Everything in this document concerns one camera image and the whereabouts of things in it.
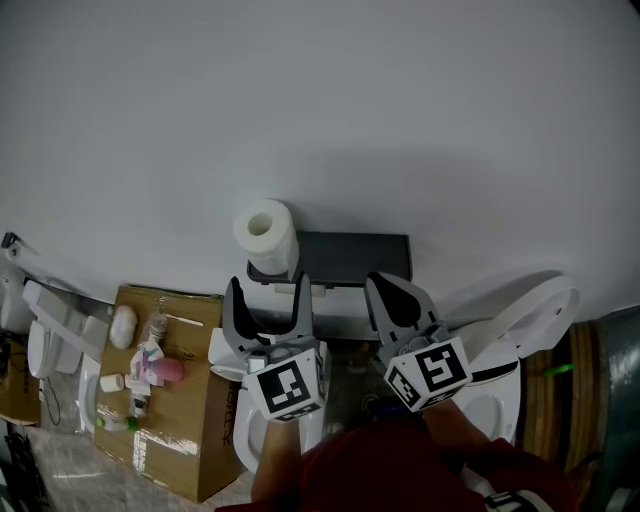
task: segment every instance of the red shirt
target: red shirt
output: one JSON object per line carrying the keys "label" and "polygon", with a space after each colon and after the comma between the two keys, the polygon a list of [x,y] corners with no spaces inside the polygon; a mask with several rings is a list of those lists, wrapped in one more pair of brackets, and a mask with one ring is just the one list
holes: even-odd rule
{"label": "red shirt", "polygon": [[[340,434],[303,456],[301,499],[296,506],[252,503],[231,512],[485,511],[483,497],[447,469],[422,421],[374,423]],[[499,439],[479,450],[467,467],[497,493],[527,489],[555,512],[577,511],[563,472]]]}

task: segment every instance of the wooden surface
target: wooden surface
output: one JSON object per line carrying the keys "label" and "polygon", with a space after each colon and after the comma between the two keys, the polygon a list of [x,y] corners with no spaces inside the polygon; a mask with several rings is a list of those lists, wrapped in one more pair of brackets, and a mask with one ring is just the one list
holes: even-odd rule
{"label": "wooden surface", "polygon": [[[517,444],[562,467],[582,503],[603,449],[608,382],[597,328],[574,324],[553,350],[522,361],[522,407]],[[573,363],[553,377],[543,372]]]}

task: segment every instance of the pink toy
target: pink toy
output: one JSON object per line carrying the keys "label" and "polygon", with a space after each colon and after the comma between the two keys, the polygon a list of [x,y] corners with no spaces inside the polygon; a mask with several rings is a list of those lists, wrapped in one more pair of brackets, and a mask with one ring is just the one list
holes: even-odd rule
{"label": "pink toy", "polygon": [[142,354],[142,368],[144,370],[151,370],[158,377],[168,380],[169,382],[178,382],[184,377],[184,366],[182,363],[170,357],[149,361],[149,356],[144,352]]}

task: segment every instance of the green cable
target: green cable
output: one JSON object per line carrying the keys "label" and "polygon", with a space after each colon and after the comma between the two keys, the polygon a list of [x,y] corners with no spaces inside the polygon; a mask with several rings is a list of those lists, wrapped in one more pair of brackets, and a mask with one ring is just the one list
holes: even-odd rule
{"label": "green cable", "polygon": [[574,369],[573,364],[563,364],[562,366],[558,366],[557,368],[550,368],[542,372],[542,375],[545,377],[553,377],[554,375],[558,375],[560,373],[570,372]]}

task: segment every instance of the toilet bowl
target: toilet bowl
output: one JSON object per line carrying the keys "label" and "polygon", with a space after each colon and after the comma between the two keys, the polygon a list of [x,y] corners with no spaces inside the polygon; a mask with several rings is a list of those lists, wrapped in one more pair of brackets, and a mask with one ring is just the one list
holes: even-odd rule
{"label": "toilet bowl", "polygon": [[44,379],[54,371],[74,373],[82,353],[65,343],[47,326],[34,320],[29,331],[27,359],[29,371],[36,378]]}
{"label": "toilet bowl", "polygon": [[[322,440],[324,411],[322,407],[298,420],[301,453],[311,450]],[[241,389],[233,427],[233,446],[240,462],[252,473],[258,470],[267,423],[251,394]]]}
{"label": "toilet bowl", "polygon": [[[488,322],[476,322],[455,335],[464,344],[470,333]],[[496,340],[471,362],[474,382],[467,384],[453,401],[490,441],[498,438],[511,442],[520,413],[520,359],[515,345],[506,339]]]}
{"label": "toilet bowl", "polygon": [[553,348],[575,318],[580,294],[564,276],[545,281],[492,320],[452,332],[462,340],[473,380],[453,401],[490,440],[512,441],[520,412],[520,359]]}

